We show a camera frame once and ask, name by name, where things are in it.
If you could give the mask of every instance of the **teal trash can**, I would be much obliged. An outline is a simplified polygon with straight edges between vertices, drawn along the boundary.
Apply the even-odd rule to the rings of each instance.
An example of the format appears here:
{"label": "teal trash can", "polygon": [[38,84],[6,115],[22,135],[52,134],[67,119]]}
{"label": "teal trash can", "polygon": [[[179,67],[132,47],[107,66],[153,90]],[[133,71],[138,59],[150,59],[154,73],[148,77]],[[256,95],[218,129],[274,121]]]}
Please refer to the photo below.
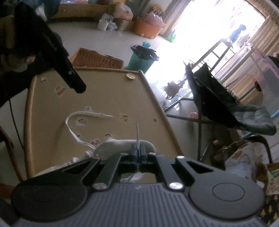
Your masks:
{"label": "teal trash can", "polygon": [[155,54],[156,51],[153,49],[135,45],[131,47],[131,50],[134,53],[129,61],[127,70],[141,70],[145,74],[150,66],[159,60],[159,57]]}

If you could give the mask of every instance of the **pink plastic bag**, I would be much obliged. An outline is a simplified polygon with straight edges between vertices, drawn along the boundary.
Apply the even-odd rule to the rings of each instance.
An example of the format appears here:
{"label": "pink plastic bag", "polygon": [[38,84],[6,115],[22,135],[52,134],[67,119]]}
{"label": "pink plastic bag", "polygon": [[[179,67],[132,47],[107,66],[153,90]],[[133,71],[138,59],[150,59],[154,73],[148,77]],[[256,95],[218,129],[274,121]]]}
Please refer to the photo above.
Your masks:
{"label": "pink plastic bag", "polygon": [[151,12],[150,14],[148,14],[144,20],[144,22],[154,25],[156,27],[162,28],[164,27],[166,24],[163,22],[162,17],[156,15],[155,13]]}

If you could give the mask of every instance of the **cartoon sticker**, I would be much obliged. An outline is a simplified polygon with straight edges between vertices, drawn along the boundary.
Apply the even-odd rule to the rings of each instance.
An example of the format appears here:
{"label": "cartoon sticker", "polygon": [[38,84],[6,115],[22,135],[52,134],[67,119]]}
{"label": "cartoon sticker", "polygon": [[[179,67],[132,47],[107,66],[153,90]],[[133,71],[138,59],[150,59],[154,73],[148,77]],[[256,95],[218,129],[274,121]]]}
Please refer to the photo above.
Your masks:
{"label": "cartoon sticker", "polygon": [[88,125],[87,119],[84,117],[79,117],[78,119],[75,120],[74,122],[76,126],[85,126]]}
{"label": "cartoon sticker", "polygon": [[64,91],[66,90],[67,88],[66,87],[57,87],[54,89],[54,92],[55,94],[58,96],[58,97],[61,97],[61,95],[64,93]]}
{"label": "cartoon sticker", "polygon": [[46,81],[47,81],[47,78],[46,78],[46,77],[42,77],[42,78],[41,78],[41,82],[42,82],[42,83],[44,83],[44,82],[46,82]]}
{"label": "cartoon sticker", "polygon": [[114,135],[112,135],[112,134],[110,134],[110,133],[107,133],[107,134],[105,135],[105,140],[113,139],[114,137],[115,137]]}
{"label": "cartoon sticker", "polygon": [[85,107],[84,110],[87,111],[87,112],[93,112],[91,107]]}
{"label": "cartoon sticker", "polygon": [[136,78],[135,75],[133,73],[130,73],[130,72],[126,73],[126,77],[131,79],[131,80],[134,80]]}
{"label": "cartoon sticker", "polygon": [[121,123],[128,123],[128,116],[126,114],[121,113],[119,119]]}
{"label": "cartoon sticker", "polygon": [[102,144],[99,139],[91,140],[90,143],[96,148],[98,148]]}

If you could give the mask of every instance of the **round black pad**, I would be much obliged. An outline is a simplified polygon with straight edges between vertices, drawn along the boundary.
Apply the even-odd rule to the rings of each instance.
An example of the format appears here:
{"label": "round black pad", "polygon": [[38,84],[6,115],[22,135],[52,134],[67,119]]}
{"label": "round black pad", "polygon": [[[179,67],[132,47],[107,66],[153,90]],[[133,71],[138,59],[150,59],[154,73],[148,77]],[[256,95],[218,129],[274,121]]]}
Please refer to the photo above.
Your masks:
{"label": "round black pad", "polygon": [[85,203],[84,186],[19,185],[12,193],[12,204],[24,218],[54,221],[70,216]]}
{"label": "round black pad", "polygon": [[189,197],[202,212],[229,220],[250,217],[264,203],[264,193],[257,184],[225,172],[196,176]]}

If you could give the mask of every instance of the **white cable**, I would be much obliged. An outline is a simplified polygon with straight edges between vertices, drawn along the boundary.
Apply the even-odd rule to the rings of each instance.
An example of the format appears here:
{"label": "white cable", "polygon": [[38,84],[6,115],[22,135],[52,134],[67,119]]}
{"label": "white cable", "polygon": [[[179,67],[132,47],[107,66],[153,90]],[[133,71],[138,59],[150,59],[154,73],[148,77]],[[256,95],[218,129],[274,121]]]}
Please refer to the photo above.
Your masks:
{"label": "white cable", "polygon": [[140,131],[139,131],[139,125],[136,123],[136,130],[137,130],[137,149],[140,149]]}
{"label": "white cable", "polygon": [[71,133],[71,134],[73,135],[73,137],[76,139],[76,141],[77,141],[78,143],[82,144],[82,145],[85,145],[85,146],[90,147],[90,148],[93,150],[93,153],[94,153],[94,151],[96,150],[96,148],[95,148],[92,144],[86,143],[86,142],[80,140],[80,139],[76,136],[76,134],[70,129],[70,127],[69,127],[69,125],[68,125],[68,121],[69,121],[69,119],[70,119],[72,116],[75,116],[75,115],[89,115],[89,116],[93,116],[93,117],[102,117],[102,118],[111,118],[111,117],[113,117],[113,116],[111,116],[111,115],[106,115],[106,114],[103,114],[103,113],[94,113],[94,112],[88,112],[88,111],[78,111],[78,112],[73,112],[73,113],[71,113],[71,114],[66,118],[65,123],[66,123],[66,125],[67,125],[67,127],[68,127],[70,133]]}

